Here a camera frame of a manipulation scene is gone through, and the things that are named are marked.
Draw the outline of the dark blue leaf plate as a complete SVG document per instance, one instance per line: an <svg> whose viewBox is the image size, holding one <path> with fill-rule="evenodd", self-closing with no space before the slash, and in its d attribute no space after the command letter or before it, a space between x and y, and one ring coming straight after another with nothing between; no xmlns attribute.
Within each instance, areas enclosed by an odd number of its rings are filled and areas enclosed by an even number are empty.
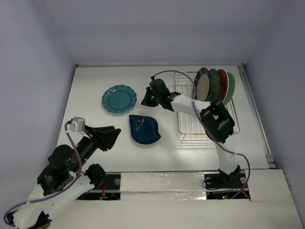
<svg viewBox="0 0 305 229"><path fill-rule="evenodd" d="M156 119L150 116L129 115L132 139L142 145L150 145L160 140L159 126Z"/></svg>

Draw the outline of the teal scalloped plate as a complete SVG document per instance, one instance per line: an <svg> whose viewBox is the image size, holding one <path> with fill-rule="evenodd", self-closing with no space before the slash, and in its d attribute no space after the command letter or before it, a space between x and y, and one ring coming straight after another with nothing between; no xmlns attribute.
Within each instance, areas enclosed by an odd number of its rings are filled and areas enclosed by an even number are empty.
<svg viewBox="0 0 305 229"><path fill-rule="evenodd" d="M110 115L123 115L135 107L137 100L137 94L130 86L120 84L104 92L101 104Z"/></svg>

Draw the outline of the brown striped rim plate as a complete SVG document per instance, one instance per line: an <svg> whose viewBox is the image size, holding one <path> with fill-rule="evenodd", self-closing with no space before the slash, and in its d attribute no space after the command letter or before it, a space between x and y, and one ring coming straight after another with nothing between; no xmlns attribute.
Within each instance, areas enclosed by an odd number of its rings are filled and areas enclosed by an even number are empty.
<svg viewBox="0 0 305 229"><path fill-rule="evenodd" d="M196 88L195 98L200 101L205 101L210 88L210 76L207 68L203 67L197 72L194 84Z"/></svg>

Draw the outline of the dark teal glazed plate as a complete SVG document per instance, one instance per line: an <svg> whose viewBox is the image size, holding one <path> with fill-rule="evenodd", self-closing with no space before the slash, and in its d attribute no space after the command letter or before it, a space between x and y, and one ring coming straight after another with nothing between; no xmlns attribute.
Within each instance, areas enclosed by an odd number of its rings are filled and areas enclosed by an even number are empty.
<svg viewBox="0 0 305 229"><path fill-rule="evenodd" d="M207 96L207 101L212 102L217 98L218 91L219 91L219 76L215 69L209 70L210 76L210 86L209 86L209 93Z"/></svg>

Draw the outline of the red plate teal flower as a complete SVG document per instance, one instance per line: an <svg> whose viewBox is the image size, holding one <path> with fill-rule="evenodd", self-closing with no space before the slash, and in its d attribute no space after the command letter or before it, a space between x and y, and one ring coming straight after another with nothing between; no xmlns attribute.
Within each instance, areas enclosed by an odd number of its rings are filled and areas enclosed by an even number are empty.
<svg viewBox="0 0 305 229"><path fill-rule="evenodd" d="M228 75L224 69L217 70L217 73L219 76L219 91L217 99L223 102L228 90Z"/></svg>

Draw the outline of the mint green flower plate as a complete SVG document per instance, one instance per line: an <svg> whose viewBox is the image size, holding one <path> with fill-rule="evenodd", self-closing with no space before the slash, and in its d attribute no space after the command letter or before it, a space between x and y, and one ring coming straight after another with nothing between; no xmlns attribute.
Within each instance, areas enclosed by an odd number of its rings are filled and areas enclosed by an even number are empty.
<svg viewBox="0 0 305 229"><path fill-rule="evenodd" d="M224 98L223 104L227 105L233 97L235 92L235 77L232 73L227 72L228 75L228 89L226 97Z"/></svg>

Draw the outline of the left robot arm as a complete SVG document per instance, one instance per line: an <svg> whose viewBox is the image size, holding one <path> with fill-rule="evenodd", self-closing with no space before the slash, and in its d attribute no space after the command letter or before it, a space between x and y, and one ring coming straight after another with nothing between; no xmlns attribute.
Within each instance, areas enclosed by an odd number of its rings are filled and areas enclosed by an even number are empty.
<svg viewBox="0 0 305 229"><path fill-rule="evenodd" d="M75 117L64 124L70 145L60 145L48 157L48 165L25 202L11 207L5 224L17 229L46 229L66 204L92 189L106 189L108 177L100 164L83 166L96 150L111 150L121 133L114 126L90 127Z"/></svg>

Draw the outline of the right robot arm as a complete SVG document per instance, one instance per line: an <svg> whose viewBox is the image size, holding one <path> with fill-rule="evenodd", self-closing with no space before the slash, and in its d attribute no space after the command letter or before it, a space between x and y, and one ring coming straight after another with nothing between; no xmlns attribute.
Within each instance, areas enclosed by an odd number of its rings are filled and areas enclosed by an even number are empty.
<svg viewBox="0 0 305 229"><path fill-rule="evenodd" d="M203 102L178 92L170 92L162 79L152 77L141 104L148 107L161 105L163 109L196 117L208 138L215 144L220 183L224 187L234 185L241 169L235 153L224 144L227 138L233 135L235 122L221 101Z"/></svg>

